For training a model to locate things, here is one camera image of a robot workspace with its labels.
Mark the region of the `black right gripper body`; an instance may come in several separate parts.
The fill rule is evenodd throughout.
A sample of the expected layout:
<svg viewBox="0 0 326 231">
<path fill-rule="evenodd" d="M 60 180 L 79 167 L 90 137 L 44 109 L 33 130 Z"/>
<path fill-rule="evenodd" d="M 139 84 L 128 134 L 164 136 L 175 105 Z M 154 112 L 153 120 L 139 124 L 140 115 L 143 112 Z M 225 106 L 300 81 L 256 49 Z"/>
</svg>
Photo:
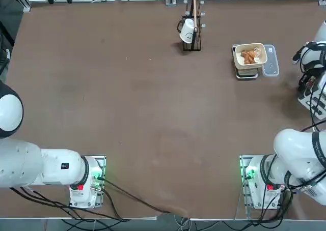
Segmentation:
<svg viewBox="0 0 326 231">
<path fill-rule="evenodd" d="M 314 81 L 320 77 L 320 72 L 306 72 L 302 75 L 298 82 L 298 91 L 306 93 L 313 87 Z"/>
</svg>

